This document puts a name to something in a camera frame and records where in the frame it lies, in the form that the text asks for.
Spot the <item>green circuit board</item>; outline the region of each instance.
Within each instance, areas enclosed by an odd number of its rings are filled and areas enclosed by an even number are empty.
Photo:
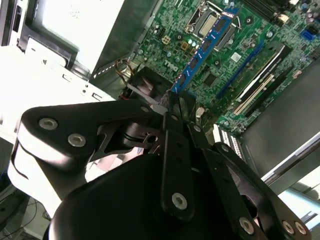
[[[133,62],[153,69],[173,83],[201,45],[202,40],[188,32],[186,27],[203,2],[162,1]],[[226,7],[223,0],[210,2],[221,9]],[[320,0],[314,0],[309,7],[317,11],[317,6],[320,6]],[[234,21],[237,28],[233,35],[222,49],[212,51],[186,90],[196,96],[197,108],[205,109],[205,113],[198,119],[198,124],[206,131],[214,123],[218,123],[238,135],[243,133],[291,82],[299,80],[296,80],[297,76],[315,60],[314,56],[319,55],[320,39],[315,36],[308,40],[301,36],[307,26],[312,24],[317,27],[319,24],[307,23],[306,12],[298,5],[295,10],[283,12],[288,20],[285,20],[282,26],[262,19],[240,0],[235,1],[235,7],[239,8],[239,14]],[[262,43],[260,52],[246,64],[223,95],[217,97],[235,72]],[[275,57],[275,53],[270,51],[273,43],[285,44],[290,48],[290,53],[272,70],[273,79],[250,98],[251,101],[244,109],[249,108],[281,73],[287,71],[285,80],[250,115],[244,115],[242,111],[235,113],[239,105],[236,100],[239,94],[259,71],[266,67],[266,63]]]

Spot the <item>screw head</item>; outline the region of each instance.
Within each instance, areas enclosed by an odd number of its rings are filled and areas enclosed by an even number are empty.
[[[179,119],[175,115],[171,115],[172,119],[178,121]]]
[[[86,138],[78,133],[71,134],[68,137],[68,142],[71,146],[76,148],[82,148],[86,145]]]
[[[307,235],[306,229],[299,222],[296,221],[294,224],[301,234]]]
[[[57,121],[49,117],[42,118],[39,125],[45,130],[55,130],[58,127]]]
[[[188,207],[187,199],[185,198],[185,196],[178,192],[172,195],[172,203],[177,209],[180,210],[185,210]]]
[[[144,112],[146,112],[146,113],[148,113],[148,112],[149,112],[149,109],[148,109],[148,108],[146,108],[145,106],[142,106],[142,107],[141,107],[141,110],[142,110],[142,111],[144,111]]]
[[[292,235],[295,234],[295,230],[287,221],[283,221],[282,225],[289,234],[292,234]]]
[[[249,234],[252,235],[255,232],[254,226],[252,223],[246,219],[245,217],[240,217],[239,219],[240,226],[243,228],[243,230]]]
[[[223,151],[229,152],[229,149],[227,148],[226,145],[221,145],[221,148],[222,148]]]
[[[274,33],[272,32],[272,31],[268,31],[267,33],[266,33],[266,37],[267,38],[272,38],[274,36]]]
[[[199,132],[199,133],[201,132],[201,128],[198,127],[197,125],[194,125],[193,128],[194,128],[194,130],[196,130],[197,132]]]

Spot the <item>blue ram module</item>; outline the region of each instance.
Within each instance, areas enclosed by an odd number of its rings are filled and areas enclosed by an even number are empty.
[[[237,16],[238,8],[226,8],[220,17],[215,21],[207,36],[203,39],[201,46],[188,62],[185,69],[173,84],[171,91],[181,94],[195,76],[199,67],[204,63],[214,49],[217,42],[224,36]]]

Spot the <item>motherboard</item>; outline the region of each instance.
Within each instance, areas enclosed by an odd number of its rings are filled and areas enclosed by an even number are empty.
[[[320,57],[319,28],[320,0],[161,0],[132,61],[239,135]]]

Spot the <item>dell logo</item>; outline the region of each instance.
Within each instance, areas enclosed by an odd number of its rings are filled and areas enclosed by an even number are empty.
[[[175,72],[178,72],[179,68],[175,65],[173,65],[171,62],[169,62],[168,60],[164,61],[164,65],[167,66],[168,68],[172,69]]]

